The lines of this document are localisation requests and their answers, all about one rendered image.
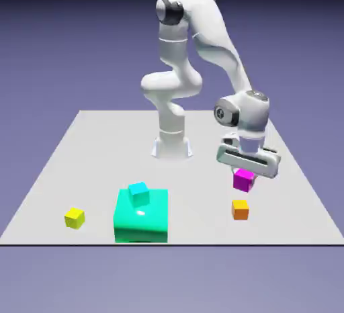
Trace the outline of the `small cyan cube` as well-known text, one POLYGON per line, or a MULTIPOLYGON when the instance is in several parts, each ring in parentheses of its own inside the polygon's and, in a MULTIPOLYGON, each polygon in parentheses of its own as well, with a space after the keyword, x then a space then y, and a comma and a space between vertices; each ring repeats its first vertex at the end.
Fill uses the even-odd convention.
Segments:
POLYGON ((128 193, 134 207, 145 206, 150 203, 150 192, 145 182, 130 184, 128 186, 128 193))

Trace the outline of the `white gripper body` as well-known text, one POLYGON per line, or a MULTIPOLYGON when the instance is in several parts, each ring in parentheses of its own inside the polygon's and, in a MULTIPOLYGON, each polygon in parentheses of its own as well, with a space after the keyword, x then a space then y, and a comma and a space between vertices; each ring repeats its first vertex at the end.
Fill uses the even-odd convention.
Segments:
POLYGON ((216 160, 233 169, 244 169, 258 176, 274 178, 278 174, 281 156, 276 150, 266 147, 263 140, 255 153, 241 150, 237 140, 223 140, 218 147, 216 160))

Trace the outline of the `small yellow cube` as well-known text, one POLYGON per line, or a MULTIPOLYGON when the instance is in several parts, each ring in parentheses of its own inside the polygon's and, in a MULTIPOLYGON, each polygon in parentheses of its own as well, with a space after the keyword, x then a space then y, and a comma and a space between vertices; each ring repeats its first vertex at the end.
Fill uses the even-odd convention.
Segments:
POLYGON ((77 208, 71 208, 64 215, 64 222, 66 227, 78 230, 85 222, 85 212, 77 208))

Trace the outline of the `large green box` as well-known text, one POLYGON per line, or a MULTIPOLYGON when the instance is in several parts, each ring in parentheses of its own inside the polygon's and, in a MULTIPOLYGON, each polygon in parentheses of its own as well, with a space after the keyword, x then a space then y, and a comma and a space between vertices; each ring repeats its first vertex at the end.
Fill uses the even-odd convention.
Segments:
POLYGON ((119 190, 114 210, 114 238, 120 242, 167 242, 169 195, 166 189, 151 189, 149 203, 132 202, 127 189, 119 190))

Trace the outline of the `small orange cube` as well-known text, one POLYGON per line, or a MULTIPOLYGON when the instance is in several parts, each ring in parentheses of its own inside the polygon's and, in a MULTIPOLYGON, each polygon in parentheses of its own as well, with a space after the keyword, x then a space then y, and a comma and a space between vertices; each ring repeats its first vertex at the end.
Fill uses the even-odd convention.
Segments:
POLYGON ((249 205, 246 200, 232 201, 232 217, 234 220, 247 220, 249 217, 249 205))

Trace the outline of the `small magenta cube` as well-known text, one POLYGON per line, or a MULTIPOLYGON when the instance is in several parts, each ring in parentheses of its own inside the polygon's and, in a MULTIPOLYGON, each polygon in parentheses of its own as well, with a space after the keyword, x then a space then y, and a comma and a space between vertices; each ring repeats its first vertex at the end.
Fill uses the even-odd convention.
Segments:
POLYGON ((255 174, 245 169, 238 169, 233 175, 233 187, 237 190, 248 193, 255 180, 255 174))

